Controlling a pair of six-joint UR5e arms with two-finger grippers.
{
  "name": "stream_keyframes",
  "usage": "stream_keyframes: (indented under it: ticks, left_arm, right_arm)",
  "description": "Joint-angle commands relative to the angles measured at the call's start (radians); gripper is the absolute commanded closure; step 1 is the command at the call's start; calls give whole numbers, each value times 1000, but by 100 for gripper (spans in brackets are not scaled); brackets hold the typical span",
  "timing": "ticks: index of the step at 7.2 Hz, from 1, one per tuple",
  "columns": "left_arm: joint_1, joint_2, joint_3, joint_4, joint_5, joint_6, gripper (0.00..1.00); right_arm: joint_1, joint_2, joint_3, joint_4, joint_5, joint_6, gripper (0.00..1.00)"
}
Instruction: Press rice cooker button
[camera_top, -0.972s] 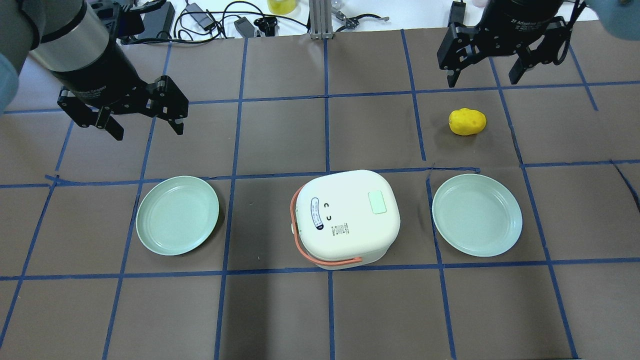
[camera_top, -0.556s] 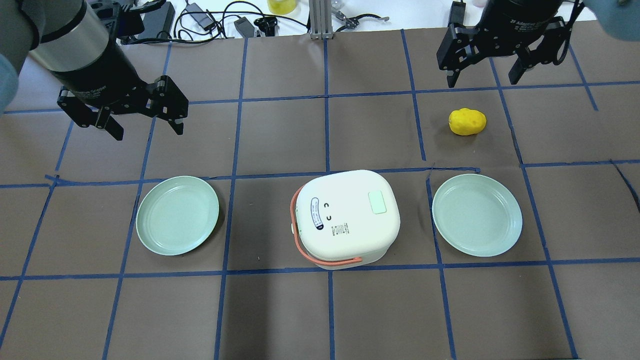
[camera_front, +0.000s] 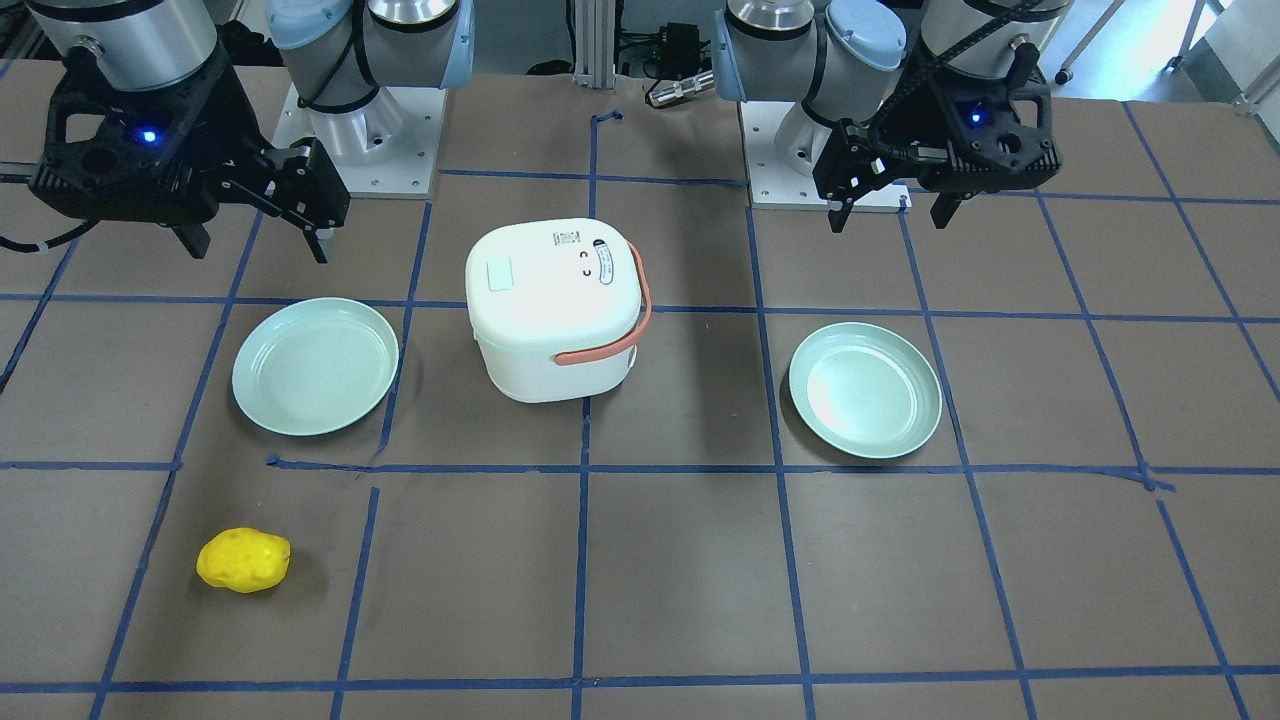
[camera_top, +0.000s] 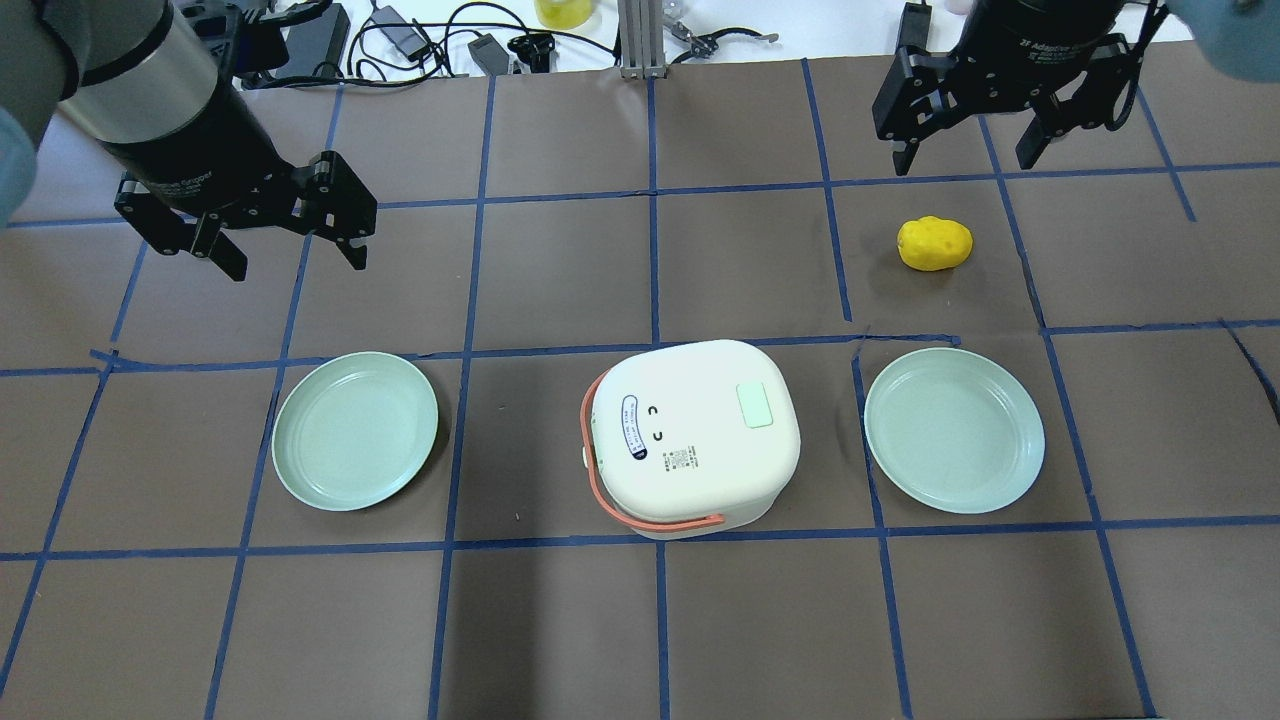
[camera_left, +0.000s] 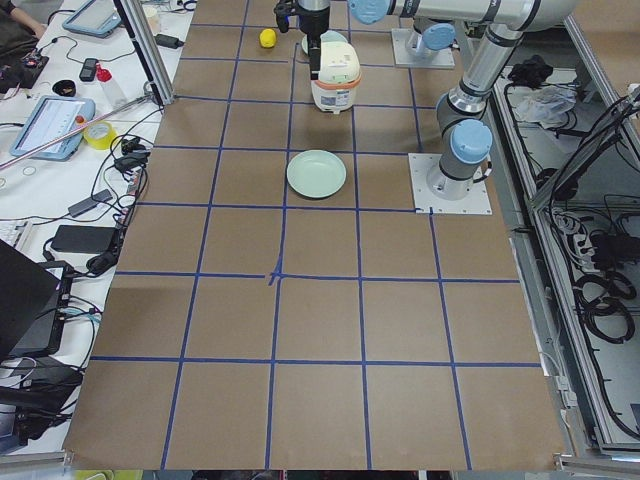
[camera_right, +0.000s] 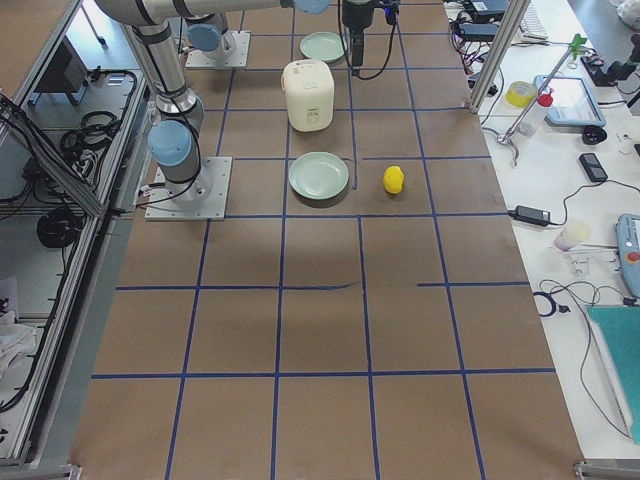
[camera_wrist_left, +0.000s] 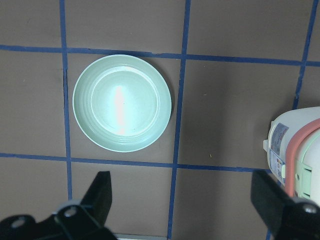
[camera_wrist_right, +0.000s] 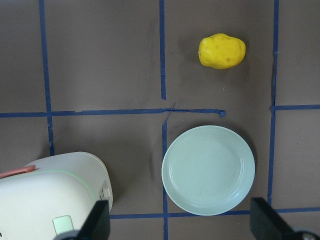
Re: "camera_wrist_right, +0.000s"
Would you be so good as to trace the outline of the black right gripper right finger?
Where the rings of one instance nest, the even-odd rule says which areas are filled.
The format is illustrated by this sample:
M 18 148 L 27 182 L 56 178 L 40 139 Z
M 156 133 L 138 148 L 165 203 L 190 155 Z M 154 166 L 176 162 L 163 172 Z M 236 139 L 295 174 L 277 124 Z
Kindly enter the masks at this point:
M 250 200 L 250 230 L 256 240 L 318 240 L 307 230 L 294 230 L 262 197 Z

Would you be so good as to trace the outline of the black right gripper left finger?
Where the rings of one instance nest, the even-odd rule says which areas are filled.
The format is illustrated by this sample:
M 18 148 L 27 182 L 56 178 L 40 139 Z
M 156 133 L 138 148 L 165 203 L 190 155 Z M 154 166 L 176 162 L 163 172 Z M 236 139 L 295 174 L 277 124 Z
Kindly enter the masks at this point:
M 82 227 L 55 237 L 56 240 L 108 240 L 111 233 L 109 201 L 98 200 Z

